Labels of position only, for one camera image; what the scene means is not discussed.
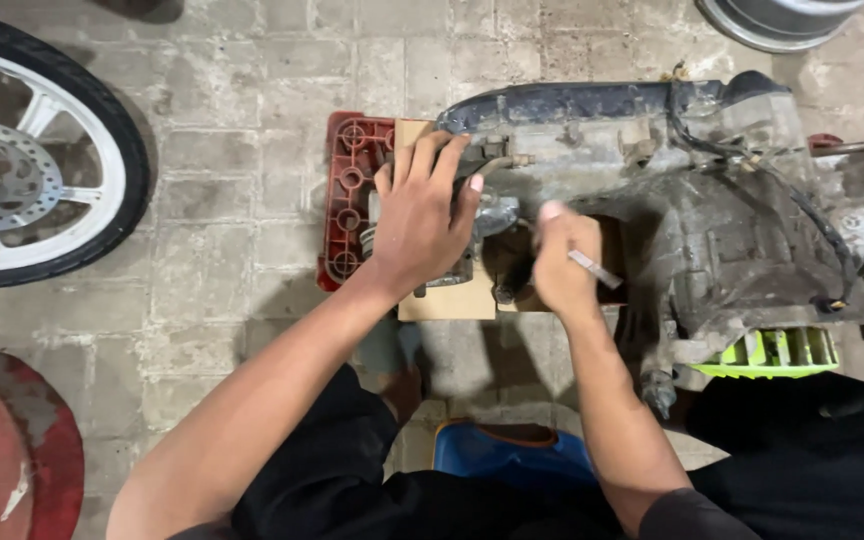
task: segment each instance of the black tire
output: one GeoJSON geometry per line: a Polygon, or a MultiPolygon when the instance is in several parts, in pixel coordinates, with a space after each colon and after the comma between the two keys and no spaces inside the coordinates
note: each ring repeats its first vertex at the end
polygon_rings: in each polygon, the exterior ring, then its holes
{"type": "Polygon", "coordinates": [[[95,263],[113,251],[138,225],[151,196],[149,155],[136,122],[101,80],[55,47],[0,22],[0,58],[29,68],[75,96],[102,121],[122,153],[126,190],[115,217],[99,234],[74,251],[21,268],[0,270],[0,288],[60,276],[95,263]]]}

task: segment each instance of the white alloy rim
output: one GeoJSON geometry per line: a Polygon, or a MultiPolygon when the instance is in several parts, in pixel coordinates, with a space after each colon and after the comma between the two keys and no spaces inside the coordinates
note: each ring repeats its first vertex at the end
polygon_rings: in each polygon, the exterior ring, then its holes
{"type": "Polygon", "coordinates": [[[88,211],[66,230],[28,245],[7,247],[0,240],[0,270],[23,268],[53,261],[97,237],[112,223],[126,191],[126,167],[113,135],[87,106],[54,81],[0,57],[0,73],[18,79],[31,90],[29,107],[15,129],[38,139],[60,113],[67,113],[88,133],[99,155],[102,183],[99,187],[64,186],[61,200],[85,203],[88,211]]]}

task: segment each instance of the black wire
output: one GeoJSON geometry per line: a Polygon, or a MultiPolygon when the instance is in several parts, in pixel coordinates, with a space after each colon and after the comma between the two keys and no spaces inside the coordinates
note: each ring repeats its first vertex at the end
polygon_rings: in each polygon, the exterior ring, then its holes
{"type": "MultiPolygon", "coordinates": [[[[683,65],[683,62],[676,64],[675,70],[672,72],[672,84],[669,88],[669,122],[672,124],[672,128],[675,130],[678,138],[692,148],[702,152],[708,152],[723,158],[742,157],[748,160],[748,155],[744,152],[745,149],[741,146],[741,143],[716,143],[709,140],[702,140],[689,132],[689,128],[686,127],[682,118],[679,117],[679,114],[683,109],[682,104],[679,103],[682,83],[677,77],[677,72],[683,67],[683,65]]],[[[767,173],[769,176],[773,177],[780,186],[784,186],[789,190],[789,197],[796,205],[798,205],[801,211],[812,220],[812,223],[815,224],[819,233],[822,234],[822,237],[828,245],[831,246],[832,251],[835,253],[835,258],[838,260],[839,266],[842,270],[842,296],[837,299],[819,299],[817,300],[817,303],[818,307],[824,312],[838,312],[845,308],[849,304],[849,297],[852,296],[853,286],[858,278],[858,271],[856,269],[856,264],[853,263],[852,253],[849,251],[849,246],[846,244],[842,234],[833,227],[833,224],[829,222],[826,216],[822,215],[819,208],[812,204],[805,193],[798,190],[794,185],[786,180],[785,175],[783,175],[779,169],[765,160],[758,160],[756,162],[748,161],[748,163],[753,168],[767,173]]]]}

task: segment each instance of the black shorts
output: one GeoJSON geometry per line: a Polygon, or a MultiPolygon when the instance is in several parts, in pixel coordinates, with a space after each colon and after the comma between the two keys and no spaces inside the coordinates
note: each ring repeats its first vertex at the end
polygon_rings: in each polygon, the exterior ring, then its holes
{"type": "MultiPolygon", "coordinates": [[[[864,538],[864,412],[839,421],[818,409],[864,390],[838,374],[716,378],[686,426],[731,457],[689,473],[703,495],[765,539],[864,538]]],[[[483,478],[393,474],[398,434],[377,395],[343,365],[248,486],[232,514],[243,538],[615,538],[598,489],[556,500],[483,478]],[[522,524],[531,524],[523,528],[522,524]]]]}

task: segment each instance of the red plastic crate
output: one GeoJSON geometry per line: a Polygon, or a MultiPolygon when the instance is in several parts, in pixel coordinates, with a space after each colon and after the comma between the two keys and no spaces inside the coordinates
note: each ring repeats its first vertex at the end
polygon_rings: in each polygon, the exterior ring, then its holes
{"type": "Polygon", "coordinates": [[[369,192],[386,154],[396,146],[395,131],[395,118],[345,110],[328,117],[325,232],[316,276],[323,291],[339,289],[363,263],[359,235],[369,227],[369,192]]]}

